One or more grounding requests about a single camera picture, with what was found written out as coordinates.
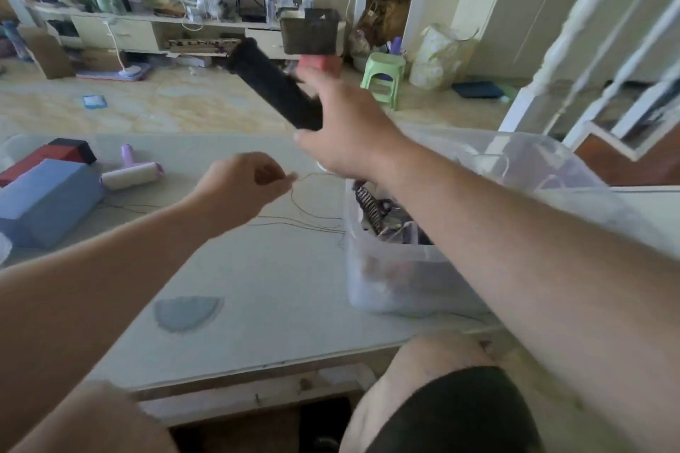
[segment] gray coaster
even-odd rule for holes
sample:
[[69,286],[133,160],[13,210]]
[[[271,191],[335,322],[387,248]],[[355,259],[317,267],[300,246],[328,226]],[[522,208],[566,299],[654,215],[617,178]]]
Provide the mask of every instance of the gray coaster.
[[219,313],[223,301],[222,297],[200,295],[159,299],[154,303],[154,318],[170,333],[195,331]]

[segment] black bin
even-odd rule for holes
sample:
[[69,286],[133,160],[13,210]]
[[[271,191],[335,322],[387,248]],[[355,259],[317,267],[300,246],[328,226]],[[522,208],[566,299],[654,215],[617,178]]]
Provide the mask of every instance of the black bin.
[[335,9],[307,9],[305,18],[281,18],[286,54],[334,55],[340,14]]

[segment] thigh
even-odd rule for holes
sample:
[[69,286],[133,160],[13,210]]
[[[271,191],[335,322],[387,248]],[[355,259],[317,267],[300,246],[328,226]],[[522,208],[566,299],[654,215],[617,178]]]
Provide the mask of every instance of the thigh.
[[177,453],[167,429],[108,382],[84,382],[11,453]]
[[[512,429],[519,438],[505,440]],[[470,337],[442,332],[416,337],[397,352],[357,406],[341,453],[466,451],[470,437],[481,439],[472,450],[483,451],[494,434],[504,451],[514,451],[517,440],[527,445],[518,451],[540,444],[528,408],[505,373]]]

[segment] transparent plastic bin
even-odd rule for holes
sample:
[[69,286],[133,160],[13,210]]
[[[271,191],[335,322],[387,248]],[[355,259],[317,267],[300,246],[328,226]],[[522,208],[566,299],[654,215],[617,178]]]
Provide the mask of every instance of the transparent plastic bin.
[[[554,139],[419,126],[404,126],[403,131],[496,183],[673,253],[662,234]],[[379,197],[388,196],[380,187],[369,188]],[[350,180],[345,185],[345,227],[348,294],[355,308],[407,315],[447,311],[474,316],[488,311],[436,246],[386,243],[365,231]]]

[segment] marble floor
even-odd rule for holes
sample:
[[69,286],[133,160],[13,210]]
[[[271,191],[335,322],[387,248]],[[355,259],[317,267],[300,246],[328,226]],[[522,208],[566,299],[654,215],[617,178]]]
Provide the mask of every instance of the marble floor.
[[[46,80],[31,63],[1,60],[0,138],[16,133],[290,133],[292,127],[238,76],[218,69],[159,68],[142,82]],[[344,71],[356,82],[361,75]],[[509,107],[470,100],[453,90],[425,91],[404,83],[399,122],[497,130]],[[83,96],[108,107],[87,110]]]

